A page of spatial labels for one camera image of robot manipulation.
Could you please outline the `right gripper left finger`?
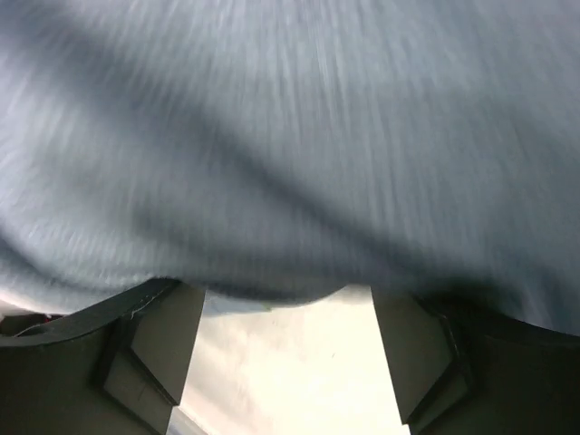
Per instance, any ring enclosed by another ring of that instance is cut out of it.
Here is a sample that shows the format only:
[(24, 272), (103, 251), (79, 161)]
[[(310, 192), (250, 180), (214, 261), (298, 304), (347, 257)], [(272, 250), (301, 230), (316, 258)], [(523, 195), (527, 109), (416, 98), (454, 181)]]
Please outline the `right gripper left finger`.
[(151, 280), (66, 316), (1, 323), (4, 434), (166, 434), (205, 294)]

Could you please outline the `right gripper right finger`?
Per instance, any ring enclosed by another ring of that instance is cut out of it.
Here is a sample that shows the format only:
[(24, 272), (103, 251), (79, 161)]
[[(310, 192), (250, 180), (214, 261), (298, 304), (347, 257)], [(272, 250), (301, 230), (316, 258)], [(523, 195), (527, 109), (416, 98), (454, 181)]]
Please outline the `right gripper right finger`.
[(459, 299), (372, 301), (412, 434), (578, 433), (578, 337)]

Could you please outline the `blue pillowcase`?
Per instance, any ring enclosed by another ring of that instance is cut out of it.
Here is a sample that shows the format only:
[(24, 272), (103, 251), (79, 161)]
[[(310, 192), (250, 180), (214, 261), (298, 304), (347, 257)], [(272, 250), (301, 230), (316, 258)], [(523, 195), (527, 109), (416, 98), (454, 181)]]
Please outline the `blue pillowcase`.
[(1, 299), (453, 288), (579, 331), (576, 1), (4, 1)]

